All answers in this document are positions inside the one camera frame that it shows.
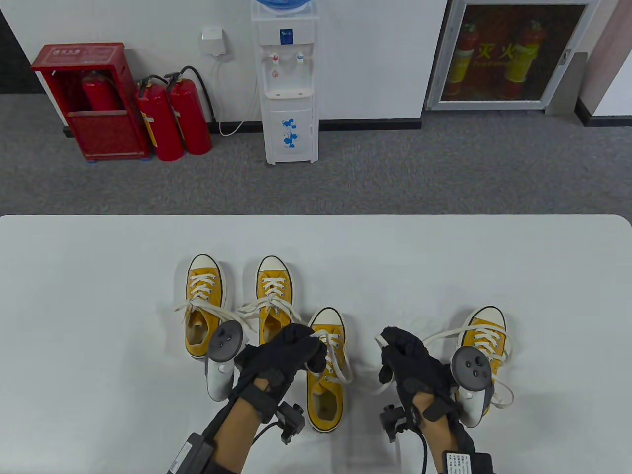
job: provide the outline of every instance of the skin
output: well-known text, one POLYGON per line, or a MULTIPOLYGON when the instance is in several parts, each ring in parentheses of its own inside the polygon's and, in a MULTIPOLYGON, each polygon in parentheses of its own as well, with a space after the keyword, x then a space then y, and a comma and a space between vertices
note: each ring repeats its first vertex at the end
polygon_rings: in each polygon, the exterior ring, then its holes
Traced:
MULTIPOLYGON (((255 385, 265 391, 268 381, 255 380, 255 385)), ((434 396, 418 393, 413 404, 423 413, 434 402, 434 396)), ((254 440, 261 418, 250 403, 242 399, 237 400, 215 436, 215 462, 232 472, 241 472, 254 440)), ((456 438, 450 431, 447 418, 444 416, 436 422, 422 418, 420 429, 428 442, 428 448, 439 473, 444 471, 444 451, 458 451, 456 438)))
MULTIPOLYGON (((268 381, 256 379, 255 385, 265 391, 268 381)), ((237 400, 215 436, 215 463, 229 471, 241 472, 260 424, 261 417, 252 405, 241 398, 237 400)))
MULTIPOLYGON (((423 413, 434 402, 434 395, 418 393, 413 398, 413 405, 417 407, 419 413, 423 413)), ((439 473, 444 471, 443 453, 444 451, 458 451, 458 444, 454 434, 450 431, 447 417, 444 416, 436 422, 430 422, 422 417, 419 425, 423 437, 426 438, 432 460, 439 473)))

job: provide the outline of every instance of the red fire extinguisher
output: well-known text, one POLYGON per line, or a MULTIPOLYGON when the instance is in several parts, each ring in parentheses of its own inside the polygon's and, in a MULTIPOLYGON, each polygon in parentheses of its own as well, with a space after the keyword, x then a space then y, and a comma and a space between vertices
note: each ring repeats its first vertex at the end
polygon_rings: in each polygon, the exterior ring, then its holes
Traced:
POLYGON ((187 151, 191 155, 204 155, 211 151, 213 143, 210 139, 209 126, 204 117, 204 110, 202 109, 197 87, 193 81, 182 77, 182 74, 189 69, 198 76, 212 113, 212 106, 210 105, 210 98, 206 92, 204 81, 202 81, 200 74, 192 66, 185 67, 179 73, 165 75, 165 77, 171 79, 167 93, 173 113, 180 125, 187 151))
POLYGON ((529 69, 531 69, 535 58, 538 57, 540 46, 546 37, 547 32, 539 21, 530 21, 522 30, 513 58, 508 62, 502 79, 501 95, 505 99, 520 98, 529 69))
POLYGON ((452 58, 450 70, 447 73, 446 95, 456 95, 461 91, 461 84, 470 67, 470 61, 478 43, 480 35, 476 25, 464 23, 459 39, 456 42, 456 49, 452 58))
POLYGON ((175 161, 184 156, 185 148, 182 145, 176 118, 169 105, 167 89, 160 84, 151 83, 152 78, 167 83, 165 79, 155 75, 141 80, 138 84, 138 106, 158 159, 175 161))
POLYGON ((123 103, 112 80, 96 71, 90 72, 82 79, 82 87, 88 96, 92 110, 122 110, 123 103))

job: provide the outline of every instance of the glass door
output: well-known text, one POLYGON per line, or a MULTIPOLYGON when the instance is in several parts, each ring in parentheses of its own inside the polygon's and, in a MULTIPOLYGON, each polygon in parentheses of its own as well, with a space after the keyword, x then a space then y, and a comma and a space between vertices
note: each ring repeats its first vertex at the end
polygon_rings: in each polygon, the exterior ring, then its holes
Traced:
POLYGON ((596 3, 511 3, 453 2, 428 108, 548 105, 596 3))

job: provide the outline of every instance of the white table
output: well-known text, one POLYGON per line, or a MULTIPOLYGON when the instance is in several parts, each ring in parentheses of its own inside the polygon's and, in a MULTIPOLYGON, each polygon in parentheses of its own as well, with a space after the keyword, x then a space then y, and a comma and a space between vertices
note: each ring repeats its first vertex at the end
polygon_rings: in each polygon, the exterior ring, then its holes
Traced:
MULTIPOLYGON (((253 298, 260 259, 279 255, 300 279, 301 314, 345 314, 356 365, 379 362, 385 325, 428 336, 495 304, 516 402, 471 435, 496 472, 632 464, 632 232, 620 217, 9 216, 0 246, 0 472, 167 471, 218 410, 173 313, 200 252, 226 264, 238 303, 244 288, 253 298)), ((400 435, 399 462, 379 426, 394 392, 365 394, 367 377, 336 432, 306 427, 285 447, 271 430, 245 472, 418 473, 415 435, 400 435)), ((297 379, 288 401, 305 406, 297 379)))

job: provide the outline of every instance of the white rubber toe cap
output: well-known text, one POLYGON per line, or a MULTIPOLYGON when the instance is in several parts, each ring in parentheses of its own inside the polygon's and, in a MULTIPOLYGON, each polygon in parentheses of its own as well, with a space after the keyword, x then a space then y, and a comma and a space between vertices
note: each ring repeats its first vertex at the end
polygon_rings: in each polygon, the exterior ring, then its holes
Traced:
POLYGON ((317 312, 310 321, 310 326, 315 324, 344 326, 343 317, 333 308, 324 308, 317 312))
POLYGON ((191 270, 196 270, 198 268, 217 268, 217 263, 215 260, 203 253, 195 257, 191 262, 191 270))
POLYGON ((479 310, 477 310, 470 318, 469 321, 467 322, 468 324, 472 321, 472 319, 477 318, 477 319, 483 319, 485 321, 489 321, 493 324, 496 324, 502 328, 506 329, 505 326, 505 318, 502 315, 502 312, 496 308, 495 306, 486 306, 484 308, 481 308, 479 310))
POLYGON ((267 272, 270 270, 280 270, 280 271, 288 271, 288 268, 281 261, 279 257, 275 257, 274 255, 270 255, 264 258, 261 261, 261 265, 259 265, 260 272, 267 272))

